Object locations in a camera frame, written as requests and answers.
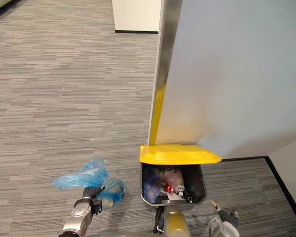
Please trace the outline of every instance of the metal trim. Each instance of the metal trim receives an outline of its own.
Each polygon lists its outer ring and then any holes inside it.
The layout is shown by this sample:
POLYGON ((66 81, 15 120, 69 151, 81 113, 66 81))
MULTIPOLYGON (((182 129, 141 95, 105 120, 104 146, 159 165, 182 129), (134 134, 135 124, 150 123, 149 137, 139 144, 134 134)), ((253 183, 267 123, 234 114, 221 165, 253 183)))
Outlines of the metal trim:
POLYGON ((182 0, 165 0, 148 144, 155 145, 182 0))

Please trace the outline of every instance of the garbage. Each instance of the garbage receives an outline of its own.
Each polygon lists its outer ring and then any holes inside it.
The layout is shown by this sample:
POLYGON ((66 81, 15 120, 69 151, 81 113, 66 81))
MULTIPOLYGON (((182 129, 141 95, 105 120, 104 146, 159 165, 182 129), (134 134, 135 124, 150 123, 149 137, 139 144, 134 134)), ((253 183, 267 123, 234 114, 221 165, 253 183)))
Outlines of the garbage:
POLYGON ((93 158, 78 172, 61 176, 55 179, 52 185, 59 189, 101 187, 108 177, 105 160, 93 158))
POLYGON ((168 196, 168 199, 169 199, 169 200, 184 200, 184 198, 180 197, 180 196, 177 195, 177 194, 170 194, 170 193, 167 193, 167 196, 168 196))
POLYGON ((144 183, 144 196, 145 199, 151 203, 155 203, 159 197, 161 186, 158 184, 144 183))
POLYGON ((91 159, 78 172, 55 179, 52 185, 62 190, 72 187, 103 187, 103 191, 94 198, 102 200, 103 210, 122 201, 127 189, 122 180, 112 180, 106 169, 105 160, 96 158, 91 159))
POLYGON ((184 197, 182 171, 175 166, 147 166, 143 169, 144 198, 150 203, 158 200, 188 200, 184 197))

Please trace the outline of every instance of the trash bag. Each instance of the trash bag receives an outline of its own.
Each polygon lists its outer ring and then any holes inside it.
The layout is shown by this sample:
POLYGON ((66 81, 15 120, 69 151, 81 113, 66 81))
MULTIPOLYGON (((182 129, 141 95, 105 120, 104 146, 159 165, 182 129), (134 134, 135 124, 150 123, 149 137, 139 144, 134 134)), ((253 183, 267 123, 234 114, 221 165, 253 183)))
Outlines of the trash bag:
POLYGON ((144 183, 144 197, 147 201, 155 203, 162 190, 161 186, 154 183, 144 183))
POLYGON ((59 189, 70 189, 72 187, 101 187, 109 179, 105 160, 91 159, 78 172, 66 174, 55 179, 52 185, 59 189))
POLYGON ((102 209, 110 209, 120 201, 123 201, 126 185, 120 179, 104 183, 104 190, 95 197, 102 200, 102 209))

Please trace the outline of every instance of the plastic bag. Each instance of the plastic bag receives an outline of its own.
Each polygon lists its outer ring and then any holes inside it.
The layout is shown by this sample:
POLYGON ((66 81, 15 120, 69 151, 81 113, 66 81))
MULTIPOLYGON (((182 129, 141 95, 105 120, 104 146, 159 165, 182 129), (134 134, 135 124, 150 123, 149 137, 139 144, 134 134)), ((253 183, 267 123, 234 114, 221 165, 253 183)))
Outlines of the plastic bag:
POLYGON ((74 174, 66 174, 55 179, 52 185, 59 189, 72 187, 101 187, 109 178, 105 160, 93 158, 84 167, 74 174))
POLYGON ((126 185, 122 180, 113 181, 106 169, 105 160, 93 158, 83 168, 74 174, 66 174, 55 179, 52 185, 59 189, 72 187, 102 187, 104 190, 94 199, 102 200, 102 209, 107 210, 122 201, 126 192, 126 185))
POLYGON ((124 199, 124 194, 127 188, 120 179, 105 182, 104 186, 104 190, 97 195, 95 199, 101 199, 102 209, 107 210, 124 199))
POLYGON ((151 203, 156 202, 161 190, 162 188, 158 184, 144 183, 144 197, 151 203))
POLYGON ((182 191, 182 189, 184 190, 183 176, 180 169, 167 168, 160 178, 166 181, 171 188, 174 188, 176 193, 182 191))

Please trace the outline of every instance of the yellow stripe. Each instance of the yellow stripe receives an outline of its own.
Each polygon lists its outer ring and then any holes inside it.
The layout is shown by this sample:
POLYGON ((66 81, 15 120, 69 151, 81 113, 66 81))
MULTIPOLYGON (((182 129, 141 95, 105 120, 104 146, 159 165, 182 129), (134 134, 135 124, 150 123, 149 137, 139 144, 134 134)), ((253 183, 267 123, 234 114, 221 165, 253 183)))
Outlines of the yellow stripe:
POLYGON ((165 91, 166 91, 166 85, 164 85, 161 90, 156 91, 154 107, 152 112, 152 122, 150 127, 150 137, 149 137, 150 146, 154 146, 156 142, 165 91))

